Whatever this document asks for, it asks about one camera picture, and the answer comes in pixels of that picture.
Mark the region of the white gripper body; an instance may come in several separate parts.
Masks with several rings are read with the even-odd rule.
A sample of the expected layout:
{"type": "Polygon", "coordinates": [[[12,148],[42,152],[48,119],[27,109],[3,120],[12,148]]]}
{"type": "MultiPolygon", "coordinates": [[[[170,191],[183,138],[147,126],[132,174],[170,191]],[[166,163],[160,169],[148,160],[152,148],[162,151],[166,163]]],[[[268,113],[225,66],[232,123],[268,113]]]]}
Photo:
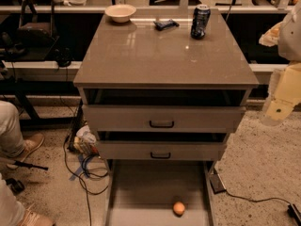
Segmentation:
{"type": "Polygon", "coordinates": [[[301,103],[301,63],[290,62],[283,70],[275,70],[277,85],[273,95],[276,108],[294,108],[301,103]]]}

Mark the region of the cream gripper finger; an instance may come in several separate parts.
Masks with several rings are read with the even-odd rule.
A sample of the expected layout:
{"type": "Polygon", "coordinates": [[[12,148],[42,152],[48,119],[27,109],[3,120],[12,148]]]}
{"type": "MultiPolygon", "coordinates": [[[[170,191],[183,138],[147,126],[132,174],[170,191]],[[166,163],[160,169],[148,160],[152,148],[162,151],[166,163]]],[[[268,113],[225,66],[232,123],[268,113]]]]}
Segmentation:
{"type": "Polygon", "coordinates": [[[266,101],[262,107],[261,122],[267,126],[276,126],[293,112],[290,105],[278,103],[277,101],[266,101]]]}
{"type": "Polygon", "coordinates": [[[267,47],[272,47],[277,45],[279,37],[279,29],[281,23],[277,23],[272,26],[267,32],[265,32],[259,39],[259,44],[267,47]]]}

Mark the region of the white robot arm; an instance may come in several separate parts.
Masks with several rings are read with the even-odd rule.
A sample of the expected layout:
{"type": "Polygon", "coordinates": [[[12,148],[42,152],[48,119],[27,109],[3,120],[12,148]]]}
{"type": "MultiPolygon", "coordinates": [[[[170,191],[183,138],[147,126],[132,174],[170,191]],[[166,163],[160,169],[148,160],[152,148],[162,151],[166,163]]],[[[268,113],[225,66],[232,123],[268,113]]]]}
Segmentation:
{"type": "Polygon", "coordinates": [[[301,2],[298,1],[284,19],[259,39],[264,46],[277,46],[278,54],[289,61],[270,77],[268,97],[262,107],[261,122],[281,124],[301,103],[301,2]]]}

